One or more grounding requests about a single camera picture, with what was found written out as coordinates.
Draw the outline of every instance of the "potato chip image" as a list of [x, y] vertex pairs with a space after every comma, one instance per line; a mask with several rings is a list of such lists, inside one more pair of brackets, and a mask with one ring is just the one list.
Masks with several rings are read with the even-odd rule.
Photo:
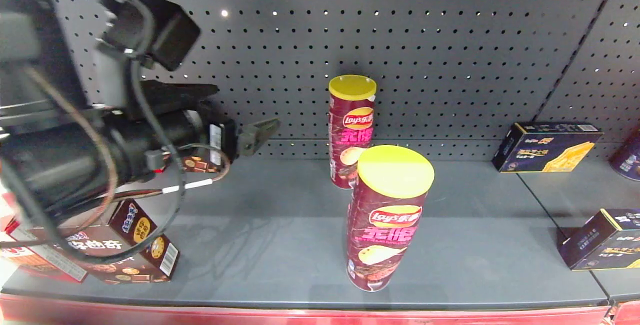
[[358, 159], [360, 158], [362, 152], [364, 152], [365, 150], [365, 147], [349, 147], [341, 152], [340, 161], [346, 166], [354, 165], [355, 163], [358, 163]]
[[395, 257], [406, 249], [406, 247], [394, 249], [393, 247], [382, 245], [371, 245], [358, 252], [358, 259], [365, 265], [373, 265]]
[[560, 156], [546, 163], [543, 173], [571, 172], [582, 161], [587, 153], [595, 146], [594, 142], [583, 142], [567, 147]]

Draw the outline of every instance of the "barcode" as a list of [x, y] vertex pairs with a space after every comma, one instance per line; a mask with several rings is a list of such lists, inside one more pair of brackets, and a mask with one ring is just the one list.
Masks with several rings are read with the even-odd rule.
[[167, 277], [171, 275], [171, 270], [174, 269], [174, 264], [176, 263], [177, 256], [178, 249], [176, 249], [176, 246], [174, 246], [173, 243], [169, 243], [169, 246], [167, 246], [166, 252], [162, 259], [162, 263], [160, 264], [160, 270], [162, 270], [162, 272], [166, 274]]
[[[208, 144], [211, 145], [211, 147], [220, 149], [220, 147], [222, 146], [222, 129], [219, 126], [216, 126], [214, 124], [209, 124], [208, 133], [209, 133]], [[222, 163], [220, 159], [220, 154], [217, 151], [210, 151], [209, 153], [210, 153], [209, 158], [211, 163], [221, 166]]]
[[598, 129], [594, 125], [586, 124], [586, 125], [578, 125], [578, 127], [583, 132], [596, 132], [596, 131], [598, 131]]

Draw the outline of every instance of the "product packaging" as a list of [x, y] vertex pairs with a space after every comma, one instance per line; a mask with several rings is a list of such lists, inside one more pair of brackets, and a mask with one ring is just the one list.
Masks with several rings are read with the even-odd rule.
[[571, 172], [602, 134], [586, 122], [515, 122], [492, 162], [501, 173]]
[[418, 152], [379, 145], [362, 152], [347, 214], [347, 274], [364, 291], [382, 290], [411, 243], [434, 167]]
[[211, 161], [206, 161], [206, 159], [203, 159], [199, 156], [183, 157], [182, 169], [185, 170], [185, 172], [187, 173], [219, 173], [220, 172], [219, 165], [216, 165]]
[[640, 129], [636, 129], [609, 163], [613, 170], [627, 179], [640, 181]]
[[640, 208], [600, 209], [560, 245], [571, 270], [640, 268]]
[[329, 155], [331, 180], [352, 189], [356, 166], [373, 136], [376, 82], [360, 75], [342, 75], [329, 81]]
[[[0, 184], [0, 241], [37, 240], [16, 218], [13, 208], [16, 198]], [[49, 245], [9, 247], [2, 249], [2, 257], [19, 266], [20, 270], [39, 277], [81, 283], [87, 271], [62, 256]]]
[[[62, 231], [77, 229], [89, 216], [80, 214], [67, 220]], [[132, 199], [126, 199], [106, 209], [92, 225], [66, 238], [69, 245], [85, 254], [106, 256], [117, 254], [140, 243], [156, 229], [156, 224]], [[44, 236], [42, 228], [30, 231], [38, 237]], [[142, 252], [111, 264], [92, 264], [75, 261], [89, 274], [107, 284], [136, 284], [167, 282], [176, 271], [180, 252], [166, 235], [156, 238]]]

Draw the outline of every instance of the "pegboard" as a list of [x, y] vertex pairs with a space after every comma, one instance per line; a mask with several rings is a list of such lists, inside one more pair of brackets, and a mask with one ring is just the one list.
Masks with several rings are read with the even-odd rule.
[[592, 122], [624, 141], [640, 122], [638, 0], [608, 0], [538, 120]]
[[[430, 161], [489, 161], [500, 140], [374, 140], [373, 145], [398, 145]], [[327, 140], [270, 140], [256, 154], [268, 159], [329, 159]]]
[[[55, 1], [100, 102], [89, 53], [105, 13]], [[325, 139], [329, 79], [364, 74], [379, 85], [377, 139], [499, 140], [537, 113], [602, 0], [171, 1], [202, 36], [178, 71], [144, 76], [216, 84], [240, 124], [278, 116], [278, 139]]]

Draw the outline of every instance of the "lay's logo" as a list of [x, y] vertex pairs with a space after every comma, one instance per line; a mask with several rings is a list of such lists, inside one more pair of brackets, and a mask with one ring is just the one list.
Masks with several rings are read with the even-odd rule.
[[368, 222], [378, 228], [406, 228], [416, 224], [422, 213], [422, 206], [390, 205], [371, 211]]
[[373, 125], [373, 108], [359, 107], [349, 111], [344, 116], [342, 124], [355, 131], [370, 128]]

